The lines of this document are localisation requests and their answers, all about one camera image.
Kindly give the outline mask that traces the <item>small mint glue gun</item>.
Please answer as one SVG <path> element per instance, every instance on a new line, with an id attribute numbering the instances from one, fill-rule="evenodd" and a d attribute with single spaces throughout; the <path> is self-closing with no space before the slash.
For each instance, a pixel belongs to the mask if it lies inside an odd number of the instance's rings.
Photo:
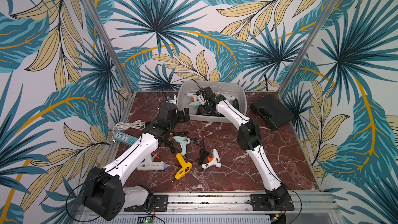
<path id="1" fill-rule="evenodd" d="M 199 107 L 200 105 L 202 105 L 202 103 L 199 100 L 197 100 L 197 101 L 191 102 L 189 105 L 193 106 L 193 107 Z"/>

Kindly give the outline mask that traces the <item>white orange trigger glue gun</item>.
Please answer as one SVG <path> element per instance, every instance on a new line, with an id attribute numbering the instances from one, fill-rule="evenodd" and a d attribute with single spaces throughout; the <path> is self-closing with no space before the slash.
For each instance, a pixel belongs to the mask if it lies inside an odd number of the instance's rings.
<path id="1" fill-rule="evenodd" d="M 191 102 L 195 102 L 198 101 L 198 95 L 196 93 L 187 93 L 186 96 L 188 96 L 190 98 Z"/>

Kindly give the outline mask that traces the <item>white pink glue gun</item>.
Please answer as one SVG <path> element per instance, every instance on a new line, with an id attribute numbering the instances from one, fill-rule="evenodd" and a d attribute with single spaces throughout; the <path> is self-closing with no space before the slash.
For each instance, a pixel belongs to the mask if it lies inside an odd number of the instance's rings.
<path id="1" fill-rule="evenodd" d="M 225 97 L 226 100 L 229 101 L 229 102 L 233 102 L 233 101 L 236 99 L 235 96 L 233 96 L 233 95 L 231 95 L 231 94 L 228 94 L 228 93 L 226 93 L 226 92 L 218 92 L 218 94 L 219 94 L 219 95 L 222 95 L 223 97 Z"/>

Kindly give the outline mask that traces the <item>black orange glue gun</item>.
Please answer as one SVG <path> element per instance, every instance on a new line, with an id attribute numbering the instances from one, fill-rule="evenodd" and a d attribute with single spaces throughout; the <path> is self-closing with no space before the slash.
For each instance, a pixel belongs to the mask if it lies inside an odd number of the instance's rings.
<path id="1" fill-rule="evenodd" d="M 234 99 L 234 100 L 232 101 L 232 106 L 233 106 L 237 111 L 239 111 L 239 101 L 238 101 L 238 99 Z"/>

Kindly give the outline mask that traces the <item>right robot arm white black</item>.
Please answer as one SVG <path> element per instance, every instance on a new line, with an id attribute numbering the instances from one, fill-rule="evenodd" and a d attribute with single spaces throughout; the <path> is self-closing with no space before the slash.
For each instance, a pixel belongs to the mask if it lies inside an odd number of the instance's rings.
<path id="1" fill-rule="evenodd" d="M 224 96 L 199 96 L 198 109 L 202 114 L 218 112 L 225 116 L 238 130 L 237 143 L 254 162 L 263 182 L 266 200 L 270 210 L 294 210 L 288 187 L 281 182 L 266 157 L 262 144 L 259 123 L 235 109 Z"/>

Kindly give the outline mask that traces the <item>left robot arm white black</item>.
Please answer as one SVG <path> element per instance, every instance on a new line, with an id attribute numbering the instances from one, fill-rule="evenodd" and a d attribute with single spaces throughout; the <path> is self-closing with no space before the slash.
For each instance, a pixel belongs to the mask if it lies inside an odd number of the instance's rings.
<path id="1" fill-rule="evenodd" d="M 135 186 L 125 190 L 123 186 L 139 165 L 169 138 L 175 126 L 189 120 L 188 108 L 179 110 L 173 103 L 160 104 L 157 117 L 145 127 L 137 142 L 104 168 L 90 170 L 82 205 L 106 221 L 114 219 L 125 208 L 150 205 L 149 189 Z"/>

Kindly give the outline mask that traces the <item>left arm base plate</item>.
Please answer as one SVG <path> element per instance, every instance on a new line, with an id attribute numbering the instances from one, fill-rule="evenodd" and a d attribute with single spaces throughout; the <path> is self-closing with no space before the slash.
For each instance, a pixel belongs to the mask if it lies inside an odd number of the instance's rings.
<path id="1" fill-rule="evenodd" d="M 168 195 L 149 196 L 143 205 L 130 205 L 124 209 L 124 212 L 166 212 L 168 207 Z"/>

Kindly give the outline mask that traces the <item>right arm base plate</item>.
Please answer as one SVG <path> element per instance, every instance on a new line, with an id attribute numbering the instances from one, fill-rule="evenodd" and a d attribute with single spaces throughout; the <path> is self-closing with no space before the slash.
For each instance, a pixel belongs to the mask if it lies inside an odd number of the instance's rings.
<path id="1" fill-rule="evenodd" d="M 272 194 L 251 194 L 248 203 L 253 211 L 293 211 L 295 210 L 290 195 L 286 198 L 280 198 Z"/>

